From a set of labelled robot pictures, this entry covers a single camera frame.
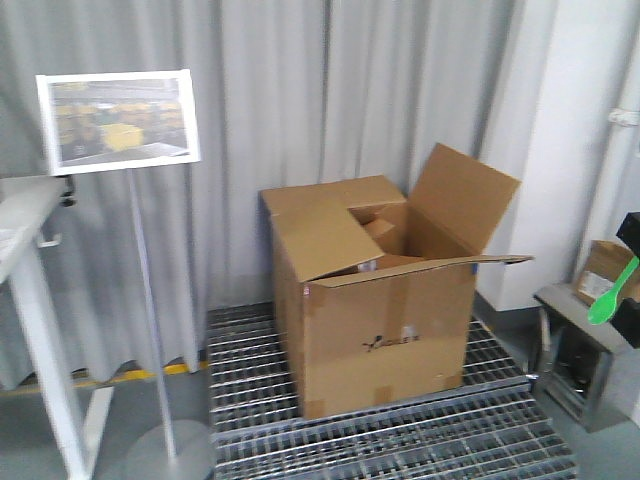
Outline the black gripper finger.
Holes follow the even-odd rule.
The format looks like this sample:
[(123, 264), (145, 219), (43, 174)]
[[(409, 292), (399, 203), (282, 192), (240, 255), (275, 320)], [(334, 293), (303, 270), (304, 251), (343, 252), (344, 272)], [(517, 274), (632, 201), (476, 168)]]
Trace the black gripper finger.
[(634, 255), (640, 255), (640, 212), (628, 212), (616, 236)]

